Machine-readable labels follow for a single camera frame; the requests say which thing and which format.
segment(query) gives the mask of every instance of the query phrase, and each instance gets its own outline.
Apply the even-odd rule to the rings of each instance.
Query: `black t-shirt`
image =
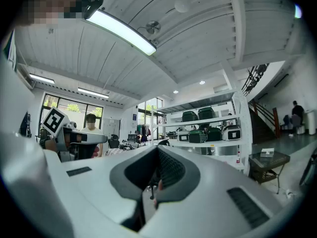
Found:
[[[292,115],[298,115],[301,119],[303,119],[304,109],[302,106],[296,105],[292,110]]]

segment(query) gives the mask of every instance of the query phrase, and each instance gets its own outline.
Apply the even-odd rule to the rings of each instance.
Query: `fluorescent light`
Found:
[[[157,50],[152,43],[146,40],[138,32],[133,30],[130,26],[126,25],[114,16],[105,13],[104,11],[97,10],[87,20],[120,36],[127,42],[146,53],[148,56],[152,55]]]
[[[79,88],[79,87],[78,87],[78,91],[79,91],[79,92],[83,92],[83,93],[88,93],[88,94],[91,94],[91,95],[96,95],[96,96],[103,97],[103,98],[106,98],[106,99],[109,98],[108,95],[104,95],[104,94],[101,94],[101,93],[96,93],[96,92],[88,91],[88,90],[85,90],[85,89]]]
[[[49,78],[40,77],[40,76],[37,76],[37,75],[34,75],[34,74],[30,74],[30,77],[34,78],[34,79],[41,80],[41,81],[45,81],[45,82],[48,82],[48,83],[51,83],[51,84],[55,84],[55,81],[52,80],[52,79],[49,79]]]
[[[295,5],[295,18],[301,18],[302,17],[302,10],[301,8],[296,4]]]

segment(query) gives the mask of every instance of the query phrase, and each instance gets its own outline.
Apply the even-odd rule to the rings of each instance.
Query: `metal shelving unit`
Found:
[[[214,141],[214,142],[205,142],[205,143],[189,143],[189,142],[180,142],[176,139],[170,139],[170,145],[176,147],[225,147],[225,146],[240,146],[241,161],[236,163],[236,155],[229,156],[209,156],[210,158],[218,159],[220,161],[226,162],[229,165],[235,167],[238,170],[246,173],[248,167],[249,155],[252,152],[252,125],[251,117],[248,108],[248,102],[246,97],[244,97],[242,90],[240,89],[240,84],[235,77],[234,71],[232,70],[228,61],[223,61],[220,63],[223,70],[224,78],[229,87],[228,90],[221,91],[216,94],[207,95],[201,98],[194,100],[189,100],[186,103],[176,103],[168,107],[159,108],[153,110],[152,106],[152,116],[151,116],[151,131],[153,131],[154,126],[181,126],[181,125],[195,125],[203,123],[212,123],[218,121],[226,121],[237,119],[238,124],[241,127],[242,138],[239,140],[232,141]],[[161,112],[163,114],[172,114],[188,110],[200,109],[204,107],[210,107],[212,105],[222,104],[225,102],[232,102],[235,114],[232,116],[226,116],[221,118],[212,118],[206,120],[196,120],[189,122],[176,122],[169,124],[153,124],[153,114],[155,112]]]

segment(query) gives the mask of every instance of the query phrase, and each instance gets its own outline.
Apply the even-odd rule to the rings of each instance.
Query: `white wooden ceiling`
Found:
[[[295,13],[288,0],[242,0],[239,13],[246,28],[243,46],[238,40],[239,14],[233,9],[233,0],[187,0],[187,13],[176,11],[175,1],[104,0],[106,12],[157,43],[157,52],[151,57],[79,20],[71,27],[18,28],[19,62],[24,62],[23,56],[28,65],[39,69],[36,73],[46,71],[72,78],[77,84],[86,84],[86,89],[110,92],[113,101],[126,104],[151,91],[161,89],[163,93],[166,85],[177,85],[222,60],[229,60],[233,69],[241,69],[285,59],[272,58],[272,54],[287,55]],[[140,28],[152,20],[161,24],[161,31],[155,35]],[[242,59],[237,60],[240,47],[244,47]],[[267,54],[271,60],[263,61]],[[57,79],[56,83],[74,89],[67,80]]]

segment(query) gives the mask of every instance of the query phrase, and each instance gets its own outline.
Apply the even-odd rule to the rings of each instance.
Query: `white cylinder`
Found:
[[[316,119],[314,110],[307,112],[307,122],[309,135],[314,135],[316,133]]]

